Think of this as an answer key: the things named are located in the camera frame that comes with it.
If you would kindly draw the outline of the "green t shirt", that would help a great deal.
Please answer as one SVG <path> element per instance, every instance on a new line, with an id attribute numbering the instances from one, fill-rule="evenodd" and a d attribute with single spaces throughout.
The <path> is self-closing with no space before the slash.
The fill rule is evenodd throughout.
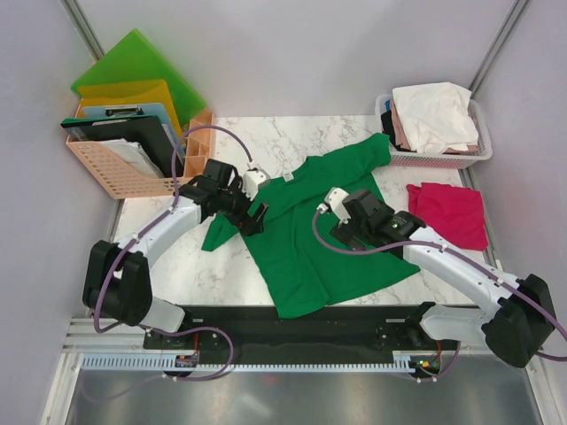
<path id="1" fill-rule="evenodd" d="M 282 319 L 295 319 L 334 305 L 386 289 L 417 274 L 419 267 L 388 252 L 349 256 L 325 248 L 338 246 L 330 232 L 337 219 L 316 218 L 317 206 L 330 189 L 349 193 L 380 190 L 373 171 L 391 161 L 384 134 L 326 153 L 309 156 L 288 178 L 271 180 L 256 204 L 268 211 L 264 230 L 247 236 L 245 245 L 267 284 Z"/>

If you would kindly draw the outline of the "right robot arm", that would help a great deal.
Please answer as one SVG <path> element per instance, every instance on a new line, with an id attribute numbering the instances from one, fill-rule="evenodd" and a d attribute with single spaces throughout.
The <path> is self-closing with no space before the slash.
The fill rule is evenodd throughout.
<path id="1" fill-rule="evenodd" d="M 324 204 L 337 217 L 331 230 L 351 255 L 389 252 L 436 275 L 460 291 L 472 308 L 422 304 L 405 328 L 415 348 L 435 340 L 485 344 L 512 367 L 526 367 L 556 330 L 547 283 L 535 274 L 519 278 L 477 262 L 406 211 L 394 211 L 367 189 L 333 188 Z"/>

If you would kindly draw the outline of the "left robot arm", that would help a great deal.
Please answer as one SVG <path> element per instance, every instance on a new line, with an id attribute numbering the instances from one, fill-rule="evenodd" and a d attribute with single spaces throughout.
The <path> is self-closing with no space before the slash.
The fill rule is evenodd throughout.
<path id="1" fill-rule="evenodd" d="M 175 348 L 187 347 L 194 338 L 185 311 L 155 296 L 151 269 L 183 235 L 214 215 L 222 215 L 244 236 L 262 232 L 266 204 L 250 208 L 268 174 L 250 166 L 243 174 L 230 164 L 210 159 L 202 174 L 175 185 L 171 205 L 131 236 L 118 243 L 97 242 L 90 251 L 82 302 L 94 313 L 95 329 L 104 333 L 101 318 L 115 324 L 154 328 Z"/>

